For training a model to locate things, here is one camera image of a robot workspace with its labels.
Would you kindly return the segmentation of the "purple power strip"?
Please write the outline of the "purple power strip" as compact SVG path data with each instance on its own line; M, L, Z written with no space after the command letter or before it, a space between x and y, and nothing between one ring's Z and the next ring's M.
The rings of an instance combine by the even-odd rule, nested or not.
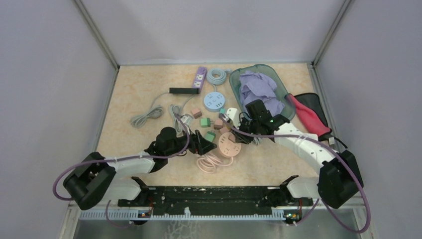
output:
M200 91L202 90L204 81L206 80L207 71L208 71L207 67L203 67L203 66L200 66L197 69L196 75L192 84L193 88L198 88Z

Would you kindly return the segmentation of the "black power strip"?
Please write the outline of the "black power strip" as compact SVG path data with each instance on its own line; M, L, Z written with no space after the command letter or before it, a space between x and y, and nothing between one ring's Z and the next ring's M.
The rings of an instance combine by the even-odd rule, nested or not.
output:
M199 95L199 88L169 88L170 94L175 95Z

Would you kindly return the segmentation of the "pink round power socket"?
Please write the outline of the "pink round power socket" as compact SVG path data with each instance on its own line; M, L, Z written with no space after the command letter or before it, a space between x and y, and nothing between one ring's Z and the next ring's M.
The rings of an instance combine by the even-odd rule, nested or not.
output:
M231 142L228 139L229 134L230 132L226 132L222 134L217 140L217 149L219 150L219 153L226 158L237 156L240 153L242 147L241 143Z

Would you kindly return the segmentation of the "blue round power socket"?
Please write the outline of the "blue round power socket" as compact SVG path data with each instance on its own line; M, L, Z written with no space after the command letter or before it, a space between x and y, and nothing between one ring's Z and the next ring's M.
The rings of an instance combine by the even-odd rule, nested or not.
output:
M203 99L204 106L209 112L219 112L224 108L225 96L220 92L210 92Z

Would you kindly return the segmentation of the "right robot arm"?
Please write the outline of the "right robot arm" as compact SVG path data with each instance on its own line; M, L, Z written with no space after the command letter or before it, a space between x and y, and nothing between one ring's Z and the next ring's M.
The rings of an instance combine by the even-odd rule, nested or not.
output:
M302 133L281 115L271 115L261 100L246 106L246 112L228 113L236 142L250 144L263 136L290 149L304 160L316 177L289 177L280 185L280 198L293 205L299 198L321 199L338 209L350 198L363 191L363 180L355 156L348 150L337 152L318 141L315 134Z

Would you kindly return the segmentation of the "green plug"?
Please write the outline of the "green plug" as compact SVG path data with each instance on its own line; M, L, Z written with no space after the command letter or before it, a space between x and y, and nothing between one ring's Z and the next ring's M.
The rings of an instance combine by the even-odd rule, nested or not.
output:
M210 142L214 142L216 134L213 131L207 131L204 138Z
M202 127L202 128L211 127L212 124L213 124L213 121L210 118L201 118L200 119L200 127Z

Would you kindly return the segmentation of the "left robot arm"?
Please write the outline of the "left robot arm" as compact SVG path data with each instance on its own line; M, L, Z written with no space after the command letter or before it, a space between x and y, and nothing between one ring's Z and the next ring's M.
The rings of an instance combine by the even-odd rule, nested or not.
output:
M217 145L205 139L198 130L177 136L174 128L165 127L139 154L112 159L99 152L90 153L70 169L63 187L81 210L113 200L132 201L143 206L149 200L149 192L138 174L156 172L166 166L170 158L184 152L204 155L216 148Z

